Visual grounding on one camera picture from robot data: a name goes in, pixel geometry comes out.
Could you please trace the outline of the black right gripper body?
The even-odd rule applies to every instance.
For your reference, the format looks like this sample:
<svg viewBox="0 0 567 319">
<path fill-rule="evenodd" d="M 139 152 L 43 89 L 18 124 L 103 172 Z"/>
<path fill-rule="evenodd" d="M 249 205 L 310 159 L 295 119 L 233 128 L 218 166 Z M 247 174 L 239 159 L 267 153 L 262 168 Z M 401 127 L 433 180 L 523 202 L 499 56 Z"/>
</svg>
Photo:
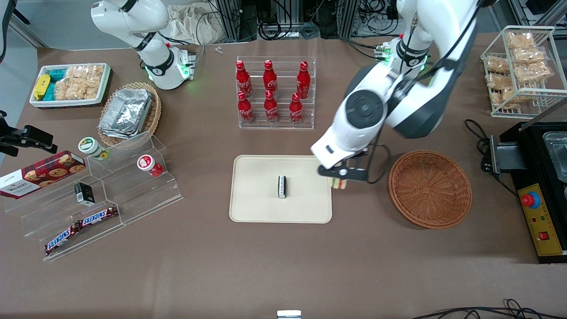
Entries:
<svg viewBox="0 0 567 319">
<path fill-rule="evenodd" d="M 5 120 L 7 115 L 5 111 L 0 112 L 0 144 L 25 144 L 27 129 L 10 127 Z"/>
</svg>

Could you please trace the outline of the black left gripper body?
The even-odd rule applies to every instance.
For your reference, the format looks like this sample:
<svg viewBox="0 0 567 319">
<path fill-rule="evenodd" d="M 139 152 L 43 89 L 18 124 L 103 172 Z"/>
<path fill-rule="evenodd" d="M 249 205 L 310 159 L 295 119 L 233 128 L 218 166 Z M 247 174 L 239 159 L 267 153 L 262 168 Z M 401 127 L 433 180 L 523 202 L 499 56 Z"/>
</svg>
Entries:
<svg viewBox="0 0 567 319">
<path fill-rule="evenodd" d="M 358 153 L 351 158 L 338 162 L 330 169 L 319 165 L 318 174 L 334 179 L 365 182 L 368 178 L 368 172 L 367 169 L 362 167 L 361 162 L 367 155 L 368 153 Z"/>
</svg>

